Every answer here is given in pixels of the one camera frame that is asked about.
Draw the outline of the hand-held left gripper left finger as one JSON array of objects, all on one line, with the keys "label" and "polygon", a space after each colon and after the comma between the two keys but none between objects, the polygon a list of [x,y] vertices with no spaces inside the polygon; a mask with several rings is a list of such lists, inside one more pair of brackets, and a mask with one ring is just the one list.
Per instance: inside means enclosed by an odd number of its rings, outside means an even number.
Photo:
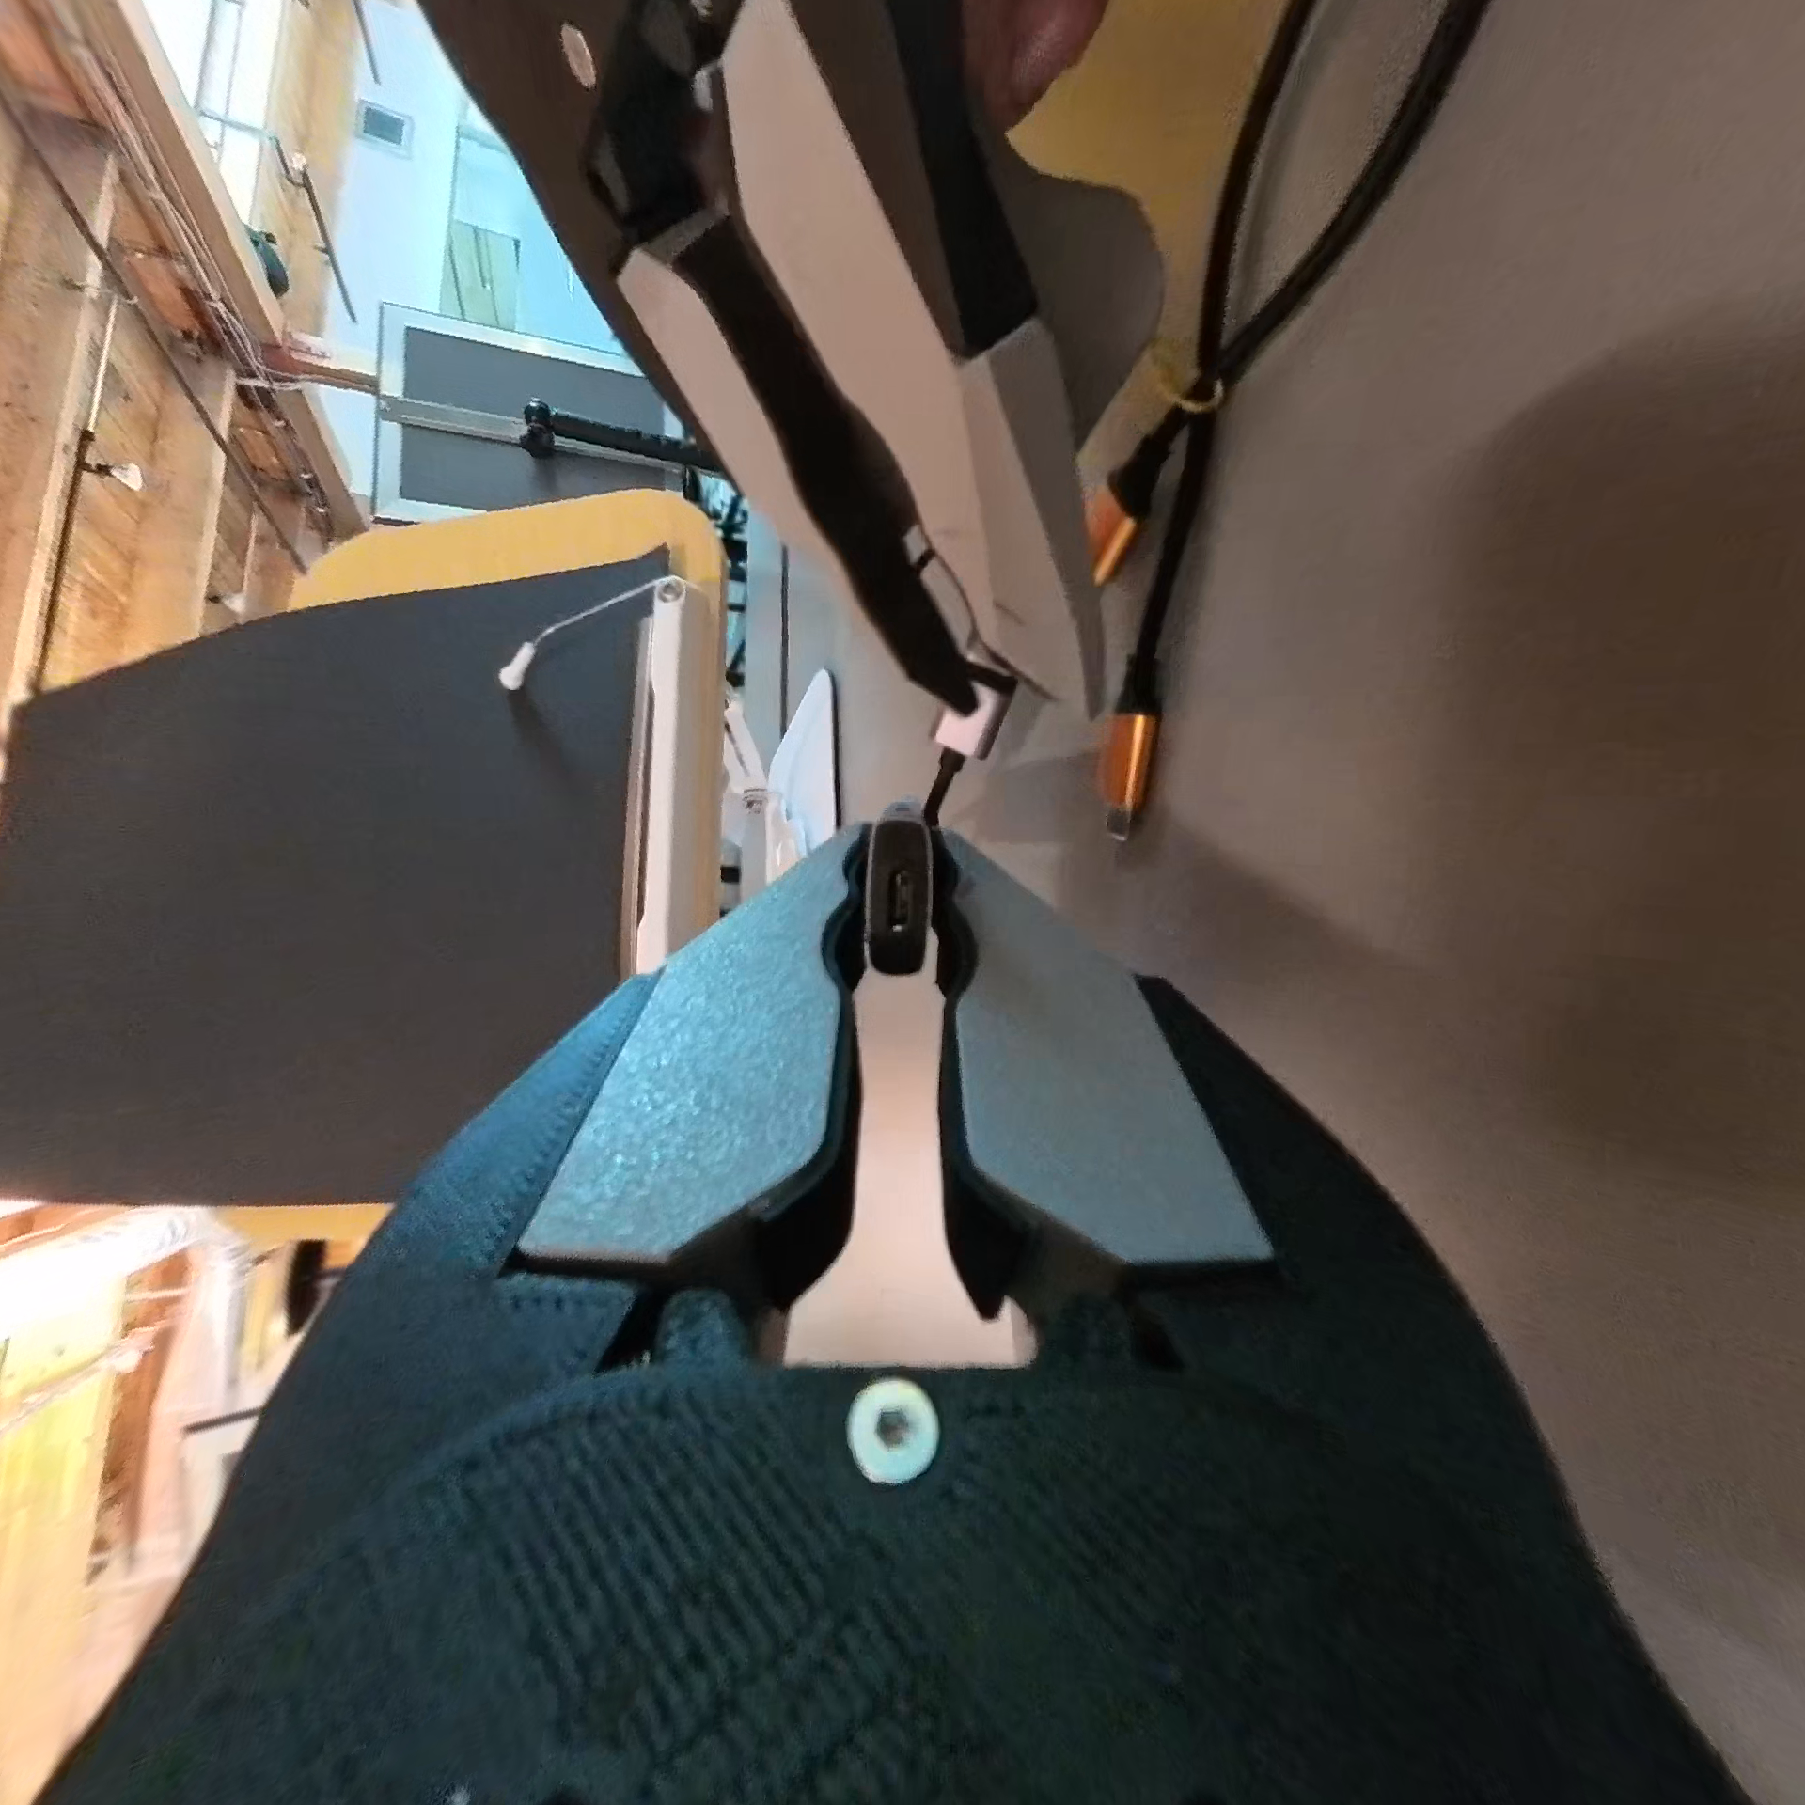
[{"label": "hand-held left gripper left finger", "polygon": [[856,1143],[864,849],[840,831],[650,977],[522,1264],[763,1282],[759,1229]]}]

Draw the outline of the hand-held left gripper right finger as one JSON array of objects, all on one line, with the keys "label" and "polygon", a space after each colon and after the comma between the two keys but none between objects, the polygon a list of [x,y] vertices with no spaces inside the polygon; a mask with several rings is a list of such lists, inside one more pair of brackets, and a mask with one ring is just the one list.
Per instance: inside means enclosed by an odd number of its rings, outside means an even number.
[{"label": "hand-held left gripper right finger", "polygon": [[934,851],[941,1216],[978,1312],[1273,1267],[1137,975],[965,839]]}]

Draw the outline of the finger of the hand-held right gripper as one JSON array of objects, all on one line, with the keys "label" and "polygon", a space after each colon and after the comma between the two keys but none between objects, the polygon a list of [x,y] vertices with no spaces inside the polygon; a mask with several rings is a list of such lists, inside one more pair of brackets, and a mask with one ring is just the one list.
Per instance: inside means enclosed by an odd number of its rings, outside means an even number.
[{"label": "finger of the hand-held right gripper", "polygon": [[963,375],[1009,325],[1009,229],[983,218],[908,252],[882,209],[802,209],[788,291],[731,207],[617,219],[617,291],[755,502],[815,550],[894,664],[978,710],[986,548]]},{"label": "finger of the hand-held right gripper", "polygon": [[1113,399],[1113,193],[978,116],[958,5],[745,5],[717,63],[715,321],[788,488],[908,680],[988,661],[1093,716],[1076,455]]}]

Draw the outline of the black usb adapter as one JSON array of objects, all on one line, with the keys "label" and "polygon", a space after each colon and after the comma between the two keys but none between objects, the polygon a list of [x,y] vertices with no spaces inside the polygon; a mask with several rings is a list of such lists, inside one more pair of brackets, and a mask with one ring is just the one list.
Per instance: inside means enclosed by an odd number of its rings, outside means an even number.
[{"label": "black usb adapter", "polygon": [[879,977],[914,977],[928,959],[940,835],[925,803],[891,803],[864,847],[864,959]]}]

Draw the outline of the black braided cable orange plugs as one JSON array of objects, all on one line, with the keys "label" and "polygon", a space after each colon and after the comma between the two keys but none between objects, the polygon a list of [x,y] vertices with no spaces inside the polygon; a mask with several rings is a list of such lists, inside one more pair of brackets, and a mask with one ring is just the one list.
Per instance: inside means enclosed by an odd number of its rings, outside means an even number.
[{"label": "black braided cable orange plugs", "polygon": [[[1339,270],[1380,214],[1385,198],[1426,139],[1486,11],[1486,3],[1449,3],[1439,9],[1389,123],[1325,226],[1309,240],[1294,268],[1250,317],[1231,325],[1234,266],[1237,242],[1248,223],[1258,164],[1268,148],[1278,103],[1317,21],[1319,5],[1289,3],[1278,14],[1278,23],[1258,67],[1234,136],[1209,219],[1199,317],[1188,342],[1188,363],[1176,376],[1165,379],[1161,415],[1088,498],[1090,563],[1093,580],[1104,587],[1122,574],[1128,554],[1137,548],[1167,464],[1173,454],[1181,454],[1177,485],[1159,542],[1157,567],[1143,590],[1135,639],[1124,658],[1116,707],[1098,757],[1104,826],[1117,843],[1135,834],[1152,790],[1163,725],[1167,618],[1177,597],[1185,557],[1203,521],[1215,442],[1230,397],[1258,358]],[[1230,387],[1218,415],[1187,416],[1172,407],[1173,394],[1185,391],[1199,375],[1220,376]]]}]

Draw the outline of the white usb plug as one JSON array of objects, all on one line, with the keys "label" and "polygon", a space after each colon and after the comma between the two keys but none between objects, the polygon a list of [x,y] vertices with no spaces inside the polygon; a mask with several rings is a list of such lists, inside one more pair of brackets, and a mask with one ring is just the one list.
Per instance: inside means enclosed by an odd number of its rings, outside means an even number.
[{"label": "white usb plug", "polygon": [[933,731],[936,770],[922,803],[922,818],[930,827],[941,823],[944,803],[963,768],[990,754],[1018,689],[1018,680],[1012,672],[988,664],[969,661],[965,675],[971,689],[971,707],[963,711],[953,707],[944,710]]}]

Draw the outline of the person's right hand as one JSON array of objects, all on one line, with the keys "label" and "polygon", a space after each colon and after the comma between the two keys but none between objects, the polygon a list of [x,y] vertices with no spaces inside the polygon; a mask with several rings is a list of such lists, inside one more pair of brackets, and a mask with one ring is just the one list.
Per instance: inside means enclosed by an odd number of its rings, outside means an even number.
[{"label": "person's right hand", "polygon": [[1018,126],[1092,46],[1108,3],[960,3],[963,64],[986,116]]}]

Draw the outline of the yellow wooden desk board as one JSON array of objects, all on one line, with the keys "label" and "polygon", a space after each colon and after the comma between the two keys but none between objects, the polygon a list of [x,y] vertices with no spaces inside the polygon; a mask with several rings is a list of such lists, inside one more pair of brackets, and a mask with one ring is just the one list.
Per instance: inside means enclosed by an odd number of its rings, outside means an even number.
[{"label": "yellow wooden desk board", "polygon": [[665,554],[684,584],[667,621],[671,651],[655,670],[715,701],[727,651],[729,561],[713,524],[676,493],[628,488],[568,502],[471,511],[411,527],[374,527],[324,553],[296,578],[289,613],[409,596],[449,596],[496,583],[634,565]]}]

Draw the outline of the grey framed dark panel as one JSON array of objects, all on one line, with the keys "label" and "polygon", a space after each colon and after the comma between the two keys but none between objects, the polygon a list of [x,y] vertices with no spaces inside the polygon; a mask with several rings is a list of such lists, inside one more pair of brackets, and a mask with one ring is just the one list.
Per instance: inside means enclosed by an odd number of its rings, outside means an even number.
[{"label": "grey framed dark panel", "polygon": [[676,438],[630,357],[382,304],[369,509],[382,527],[552,505],[617,491],[681,493],[684,471],[645,452],[556,438],[527,448],[541,401],[610,430]]}]

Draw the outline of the white curved chair back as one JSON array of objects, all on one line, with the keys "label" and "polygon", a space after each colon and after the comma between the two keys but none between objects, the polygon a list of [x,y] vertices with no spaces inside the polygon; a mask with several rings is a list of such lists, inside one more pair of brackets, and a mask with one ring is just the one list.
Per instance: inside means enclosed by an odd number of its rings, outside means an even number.
[{"label": "white curved chair back", "polygon": [[838,710],[831,675],[818,670],[782,732],[766,785],[766,877],[770,883],[842,830]]}]

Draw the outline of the black board panel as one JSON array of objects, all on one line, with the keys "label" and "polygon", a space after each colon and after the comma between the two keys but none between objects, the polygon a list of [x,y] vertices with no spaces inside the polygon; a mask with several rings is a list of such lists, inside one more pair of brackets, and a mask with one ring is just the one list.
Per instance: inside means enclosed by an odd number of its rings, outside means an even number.
[{"label": "black board panel", "polygon": [[390,1204],[617,984],[665,554],[243,624],[23,707],[7,1204]]}]

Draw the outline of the white desk frame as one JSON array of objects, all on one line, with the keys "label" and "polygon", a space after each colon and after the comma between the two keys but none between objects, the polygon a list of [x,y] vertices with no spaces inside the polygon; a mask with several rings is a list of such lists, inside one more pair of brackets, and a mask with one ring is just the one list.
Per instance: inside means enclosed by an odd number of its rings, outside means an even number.
[{"label": "white desk frame", "polygon": [[713,584],[650,584],[628,748],[618,975],[636,977],[717,919],[727,613]]}]

